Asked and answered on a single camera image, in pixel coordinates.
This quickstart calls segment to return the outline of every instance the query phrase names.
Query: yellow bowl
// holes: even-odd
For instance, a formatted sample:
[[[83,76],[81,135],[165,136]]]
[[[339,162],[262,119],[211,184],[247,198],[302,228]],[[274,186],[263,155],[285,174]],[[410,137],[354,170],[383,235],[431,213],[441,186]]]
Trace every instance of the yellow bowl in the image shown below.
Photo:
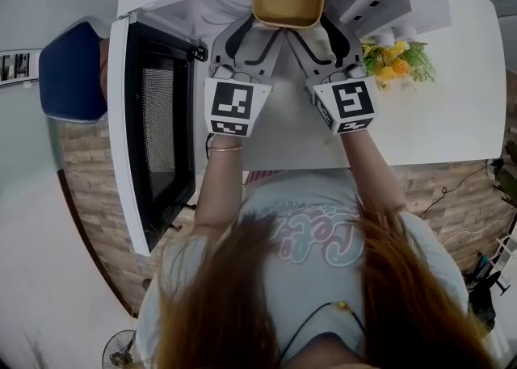
[[[274,27],[301,29],[321,18],[325,0],[253,0],[257,20]]]

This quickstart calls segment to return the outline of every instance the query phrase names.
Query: cable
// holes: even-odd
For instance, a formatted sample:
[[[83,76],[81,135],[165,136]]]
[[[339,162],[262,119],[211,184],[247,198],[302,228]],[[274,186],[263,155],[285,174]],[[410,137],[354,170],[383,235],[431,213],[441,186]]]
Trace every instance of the cable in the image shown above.
[[[208,135],[207,135],[207,140],[204,142],[204,150],[206,151],[207,153],[207,159],[209,157],[208,155],[208,142],[210,141],[210,138],[212,138],[214,136],[214,133],[213,132],[210,132]]]
[[[348,312],[350,312],[351,315],[354,317],[355,321],[357,322],[357,324],[359,325],[359,327],[361,328],[361,330],[363,331],[363,333],[366,333],[366,331],[364,330],[363,324],[361,323],[361,321],[359,320],[359,318],[357,317],[355,312],[350,308],[350,306],[348,305],[348,303],[346,301],[339,301],[337,303],[324,303],[320,307],[318,307],[316,310],[314,310],[312,313],[310,313],[309,316],[303,321],[303,323],[297,329],[297,331],[292,335],[291,340],[289,340],[289,343],[285,346],[284,351],[282,352],[282,354],[279,357],[279,362],[282,362],[282,360],[285,357],[285,354],[288,352],[289,348],[292,346],[292,343],[295,341],[298,334],[300,334],[300,331],[304,328],[304,326],[307,324],[307,322],[309,322],[309,320],[311,320],[314,317],[314,315],[316,313],[318,313],[320,310],[322,310],[323,308],[325,308],[327,306],[331,306],[331,305],[334,305],[339,310],[347,310]]]
[[[485,227],[483,227],[481,230],[477,230],[477,231],[470,231],[470,230],[463,230],[463,231],[459,231],[458,233],[454,234],[453,236],[449,237],[447,240],[445,240],[442,245],[446,245],[450,240],[452,240],[454,237],[457,237],[459,236],[460,234],[464,234],[464,233],[468,233],[468,234],[478,234],[478,233],[482,233],[483,231],[485,231],[487,228],[489,228],[490,226],[496,224],[496,223],[499,223],[501,222],[508,214],[510,214],[512,211],[514,211],[513,208],[510,208],[508,210],[508,212],[502,216],[499,220],[496,220],[496,221],[492,221],[490,224],[486,225]]]
[[[471,174],[467,175],[465,178],[463,178],[463,179],[460,181],[460,183],[459,183],[458,185],[456,185],[456,186],[455,186],[454,188],[452,188],[451,190],[447,189],[447,187],[443,187],[443,188],[442,188],[442,196],[441,196],[441,197],[439,197],[439,198],[438,198],[434,203],[432,203],[429,207],[427,207],[427,208],[426,208],[426,210],[425,210],[422,214],[420,214],[420,218],[423,218],[423,217],[426,215],[426,213],[427,213],[429,210],[431,210],[431,208],[432,208],[434,205],[436,205],[436,204],[437,204],[437,203],[439,203],[442,199],[444,199],[444,198],[445,198],[445,196],[446,196],[447,194],[449,194],[449,193],[451,193],[451,192],[453,192],[453,191],[456,191],[458,188],[460,188],[460,187],[461,187],[461,184],[463,184],[467,178],[472,177],[473,175],[477,174],[478,172],[483,171],[486,167],[487,167],[487,164],[485,163],[485,164],[483,165],[483,167],[482,167],[482,168],[480,168],[479,170],[476,170],[476,171],[472,172]]]

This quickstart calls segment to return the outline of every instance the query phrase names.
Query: hair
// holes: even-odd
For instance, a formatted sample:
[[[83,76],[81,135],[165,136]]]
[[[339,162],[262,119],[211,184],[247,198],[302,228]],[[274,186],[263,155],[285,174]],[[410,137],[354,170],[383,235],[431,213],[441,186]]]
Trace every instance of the hair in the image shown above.
[[[359,204],[366,363],[374,367],[493,368],[482,333],[431,273],[396,212]],[[206,236],[196,274],[172,292],[159,284],[157,369],[280,366],[263,266],[273,218],[245,216]],[[159,271],[162,279],[167,273]]]

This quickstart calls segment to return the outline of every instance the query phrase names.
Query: yellow flower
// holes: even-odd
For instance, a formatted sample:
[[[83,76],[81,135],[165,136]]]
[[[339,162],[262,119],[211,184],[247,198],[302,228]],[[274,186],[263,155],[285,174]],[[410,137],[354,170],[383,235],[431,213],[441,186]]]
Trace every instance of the yellow flower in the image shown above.
[[[394,48],[404,52],[405,50],[410,50],[410,44],[407,42],[397,42]]]
[[[384,68],[378,69],[376,71],[376,75],[383,82],[391,81],[397,77],[395,70],[393,70],[391,66],[385,66]]]
[[[385,63],[387,65],[389,65],[391,62],[393,62],[395,59],[397,59],[403,52],[404,52],[403,50],[399,50],[399,49],[395,49],[395,48],[385,49],[383,52]]]
[[[406,76],[410,71],[410,65],[402,59],[396,59],[395,62],[391,64],[391,67],[397,76]]]

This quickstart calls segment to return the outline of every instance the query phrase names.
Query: bracelet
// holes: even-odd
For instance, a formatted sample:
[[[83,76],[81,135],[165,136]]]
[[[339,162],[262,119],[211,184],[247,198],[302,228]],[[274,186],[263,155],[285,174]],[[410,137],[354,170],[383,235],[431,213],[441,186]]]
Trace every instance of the bracelet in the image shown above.
[[[226,152],[226,151],[238,151],[239,149],[242,149],[242,145],[236,146],[234,148],[213,148],[213,147],[210,147],[208,149],[210,149],[211,151],[217,151],[217,152],[223,153],[223,152]]]

